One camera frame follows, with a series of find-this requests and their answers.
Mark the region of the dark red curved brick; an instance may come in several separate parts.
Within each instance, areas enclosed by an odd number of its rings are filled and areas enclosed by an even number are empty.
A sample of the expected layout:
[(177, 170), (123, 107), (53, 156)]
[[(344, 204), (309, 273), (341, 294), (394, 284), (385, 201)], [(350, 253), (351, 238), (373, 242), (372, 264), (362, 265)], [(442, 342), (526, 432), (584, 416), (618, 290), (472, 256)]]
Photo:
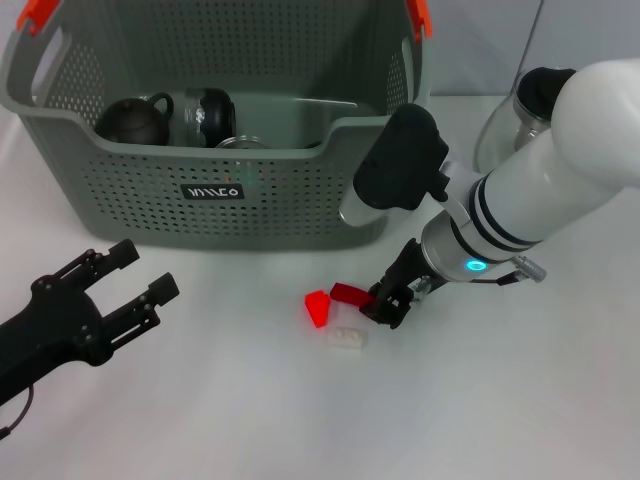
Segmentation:
[(367, 291), (343, 283), (335, 283), (329, 296), (336, 302), (352, 305), (357, 308), (362, 308), (375, 302), (375, 297)]

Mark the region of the clear translucent toy brick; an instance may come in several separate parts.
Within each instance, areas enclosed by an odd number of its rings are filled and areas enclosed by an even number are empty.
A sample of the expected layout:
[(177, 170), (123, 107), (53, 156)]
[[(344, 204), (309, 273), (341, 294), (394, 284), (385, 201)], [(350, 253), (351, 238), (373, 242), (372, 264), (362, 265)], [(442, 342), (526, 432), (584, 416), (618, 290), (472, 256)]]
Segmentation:
[(333, 349), (361, 353), (367, 345), (368, 334), (356, 328), (335, 327), (329, 331), (327, 342)]

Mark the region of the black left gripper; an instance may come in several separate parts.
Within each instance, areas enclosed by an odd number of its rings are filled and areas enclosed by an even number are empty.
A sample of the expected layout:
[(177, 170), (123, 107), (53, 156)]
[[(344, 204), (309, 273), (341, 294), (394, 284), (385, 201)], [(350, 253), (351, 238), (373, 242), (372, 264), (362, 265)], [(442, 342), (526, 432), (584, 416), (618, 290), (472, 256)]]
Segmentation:
[(0, 398), (15, 397), (68, 362), (100, 366), (109, 360), (109, 347), (118, 350), (160, 324), (155, 309), (179, 295), (170, 273), (103, 319), (85, 293), (138, 259), (135, 245), (125, 239), (106, 254), (86, 250), (32, 284), (27, 306), (0, 325)]

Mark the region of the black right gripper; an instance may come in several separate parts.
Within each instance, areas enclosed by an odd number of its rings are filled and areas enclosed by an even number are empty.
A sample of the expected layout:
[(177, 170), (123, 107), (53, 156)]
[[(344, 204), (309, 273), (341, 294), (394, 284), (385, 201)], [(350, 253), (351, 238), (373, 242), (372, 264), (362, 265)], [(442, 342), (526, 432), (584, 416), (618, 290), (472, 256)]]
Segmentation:
[(377, 324), (386, 324), (392, 330), (398, 328), (414, 300), (412, 290), (401, 289), (425, 274), (426, 263), (421, 245), (416, 239), (411, 239), (384, 273), (382, 295), (389, 297), (385, 301), (378, 298), (381, 283), (376, 282), (368, 290), (370, 300), (359, 311)]

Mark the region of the grey perforated storage bin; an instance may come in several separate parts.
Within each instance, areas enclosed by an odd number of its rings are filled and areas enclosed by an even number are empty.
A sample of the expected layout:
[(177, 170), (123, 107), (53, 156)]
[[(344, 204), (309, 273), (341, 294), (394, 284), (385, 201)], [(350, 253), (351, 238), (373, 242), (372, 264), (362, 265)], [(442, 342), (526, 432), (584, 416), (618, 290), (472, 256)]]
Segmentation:
[[(390, 115), (428, 98), (431, 39), (415, 41), (405, 0), (60, 0), (35, 36), (15, 25), (0, 103), (99, 237), (356, 247), (386, 224), (347, 225), (341, 201)], [(187, 146), (185, 94), (204, 88), (225, 90), (236, 136), (267, 148)], [(174, 102), (166, 146), (95, 132), (113, 103), (157, 93)]]

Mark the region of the orange-red slope brick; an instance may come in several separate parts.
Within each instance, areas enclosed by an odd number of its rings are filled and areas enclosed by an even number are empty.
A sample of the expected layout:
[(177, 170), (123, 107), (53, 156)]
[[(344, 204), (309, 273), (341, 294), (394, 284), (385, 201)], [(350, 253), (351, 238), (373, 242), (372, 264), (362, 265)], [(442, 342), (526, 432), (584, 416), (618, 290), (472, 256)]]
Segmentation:
[(324, 328), (328, 324), (331, 298), (326, 292), (318, 290), (306, 294), (304, 305), (315, 328)]

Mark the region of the dark clay teapot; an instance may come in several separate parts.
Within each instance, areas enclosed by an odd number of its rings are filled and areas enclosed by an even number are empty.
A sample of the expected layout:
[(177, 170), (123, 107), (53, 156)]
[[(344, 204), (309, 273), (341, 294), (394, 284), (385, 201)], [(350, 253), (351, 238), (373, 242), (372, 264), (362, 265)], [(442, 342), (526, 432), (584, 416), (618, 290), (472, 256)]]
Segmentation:
[(95, 132), (115, 143), (166, 146), (173, 112), (174, 102), (168, 93), (148, 99), (125, 98), (104, 110)]

